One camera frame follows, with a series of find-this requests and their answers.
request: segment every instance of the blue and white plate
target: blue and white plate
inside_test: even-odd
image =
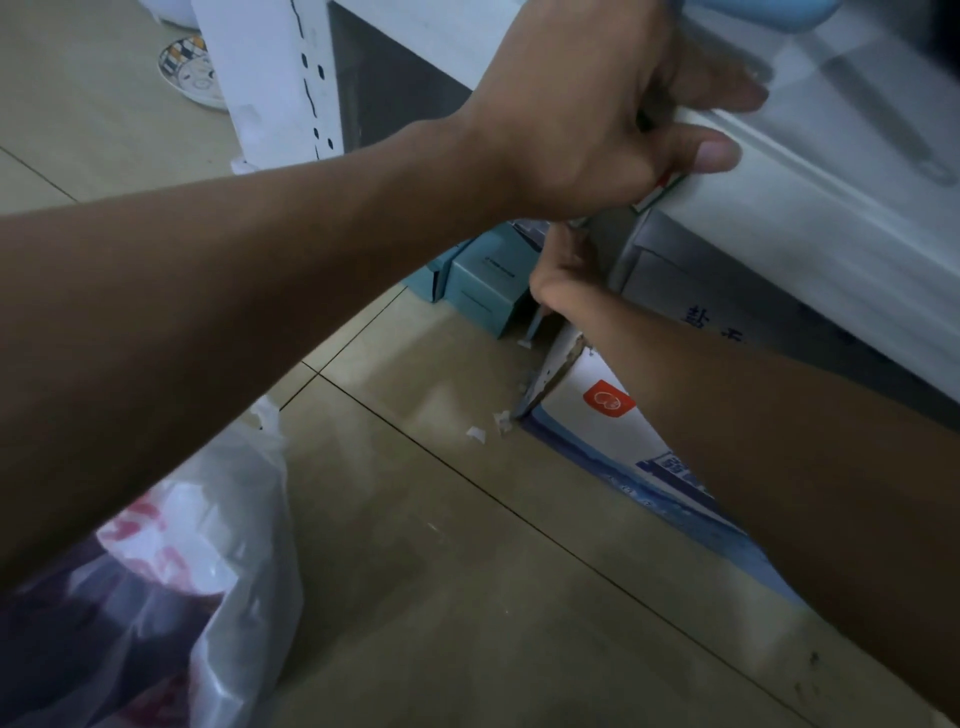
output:
[[[201,36],[188,36],[171,43],[163,49],[156,64],[167,83],[191,101],[212,109],[227,110],[227,102]]]

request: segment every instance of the person's right arm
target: person's right arm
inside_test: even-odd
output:
[[[531,280],[817,612],[960,720],[960,436],[606,290],[553,226]]]

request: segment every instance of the white plastic bag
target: white plastic bag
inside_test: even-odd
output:
[[[302,591],[279,411],[252,412],[0,605],[0,725],[264,722]]]

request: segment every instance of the red logo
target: red logo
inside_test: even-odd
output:
[[[603,379],[587,389],[584,402],[601,415],[614,418],[623,417],[636,407],[636,402],[630,399],[630,395]]]

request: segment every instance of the beige floor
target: beige floor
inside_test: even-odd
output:
[[[156,73],[180,35],[133,0],[0,6],[30,69],[0,77],[0,212],[227,174],[229,119]],[[539,364],[514,339],[396,286],[274,388],[306,590],[278,726],[935,724],[809,610],[498,437]]]

